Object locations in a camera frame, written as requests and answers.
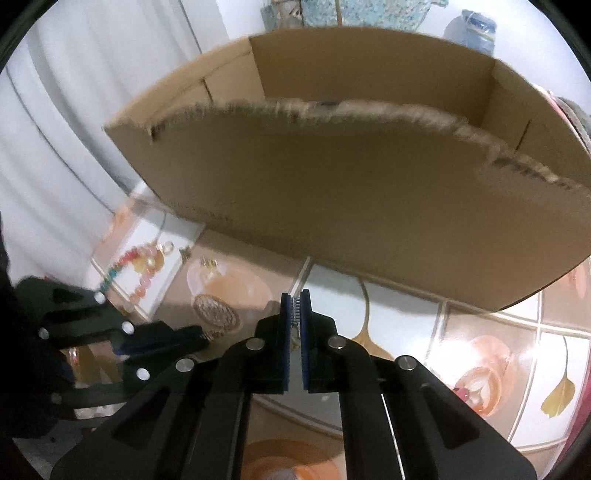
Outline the gold crystal pendant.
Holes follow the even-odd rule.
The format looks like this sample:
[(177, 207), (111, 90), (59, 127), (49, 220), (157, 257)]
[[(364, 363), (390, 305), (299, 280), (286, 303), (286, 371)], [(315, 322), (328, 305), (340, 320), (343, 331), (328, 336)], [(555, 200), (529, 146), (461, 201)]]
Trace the gold crystal pendant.
[(218, 274), (218, 265), (215, 259), (208, 257), (201, 257), (199, 260), (199, 267), (205, 273)]

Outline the gold butterfly clasp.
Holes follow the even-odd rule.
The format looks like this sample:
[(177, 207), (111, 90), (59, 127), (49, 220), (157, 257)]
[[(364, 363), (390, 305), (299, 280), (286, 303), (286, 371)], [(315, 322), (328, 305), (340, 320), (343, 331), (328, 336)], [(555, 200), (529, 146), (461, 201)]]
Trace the gold butterfly clasp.
[(290, 298), (290, 350), (301, 348), (301, 298)]

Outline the patterned tile tablecloth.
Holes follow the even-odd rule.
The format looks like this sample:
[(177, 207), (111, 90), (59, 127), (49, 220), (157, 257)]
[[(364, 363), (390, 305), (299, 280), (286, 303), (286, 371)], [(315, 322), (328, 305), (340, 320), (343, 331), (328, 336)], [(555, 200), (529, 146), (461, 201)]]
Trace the patterned tile tablecloth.
[(95, 250), (139, 388), (75, 479), (586, 479), (590, 266), (487, 312), (130, 198)]

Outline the white curtain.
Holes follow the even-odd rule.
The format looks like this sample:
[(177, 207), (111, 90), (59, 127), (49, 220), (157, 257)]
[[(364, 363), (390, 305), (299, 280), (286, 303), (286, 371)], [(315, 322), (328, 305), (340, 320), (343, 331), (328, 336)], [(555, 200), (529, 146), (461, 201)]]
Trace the white curtain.
[(1, 73), (1, 223), (12, 280), (76, 283), (139, 176), (104, 132), (228, 38), (214, 1), (59, 1)]

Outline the brown cardboard box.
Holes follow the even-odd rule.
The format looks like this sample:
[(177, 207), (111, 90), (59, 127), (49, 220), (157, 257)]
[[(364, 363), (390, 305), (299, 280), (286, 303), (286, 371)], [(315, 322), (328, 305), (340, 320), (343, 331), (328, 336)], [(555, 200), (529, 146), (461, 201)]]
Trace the brown cardboard box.
[(184, 64), (105, 127), (176, 213), (482, 309), (590, 254), (590, 156), (500, 60), (377, 28), (276, 30)]

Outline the teal floral cloth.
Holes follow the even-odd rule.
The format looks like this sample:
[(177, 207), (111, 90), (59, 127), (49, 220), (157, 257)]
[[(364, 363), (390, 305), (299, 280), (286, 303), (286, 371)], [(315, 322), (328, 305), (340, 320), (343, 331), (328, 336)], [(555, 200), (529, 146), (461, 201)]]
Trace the teal floral cloth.
[(414, 32), (433, 6), (448, 5), (432, 0), (267, 1), (260, 15), (266, 31), (349, 26)]

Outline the pink floral blanket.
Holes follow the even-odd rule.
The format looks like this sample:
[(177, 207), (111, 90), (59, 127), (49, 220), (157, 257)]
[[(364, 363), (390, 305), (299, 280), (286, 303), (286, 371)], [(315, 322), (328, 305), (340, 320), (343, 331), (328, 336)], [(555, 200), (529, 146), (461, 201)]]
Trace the pink floral blanket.
[(590, 116), (574, 101), (556, 96), (549, 90), (538, 85), (535, 88), (546, 98), (547, 102), (570, 125), (579, 138), (587, 153), (590, 153)]

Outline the blue water jug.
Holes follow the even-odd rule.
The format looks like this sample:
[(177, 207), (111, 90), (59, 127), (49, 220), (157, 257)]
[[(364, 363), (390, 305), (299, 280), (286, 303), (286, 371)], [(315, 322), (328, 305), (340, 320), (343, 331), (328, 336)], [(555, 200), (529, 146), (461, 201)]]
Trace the blue water jug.
[(444, 31), (444, 38), (458, 45), (493, 57), (497, 24), (481, 13), (464, 9)]

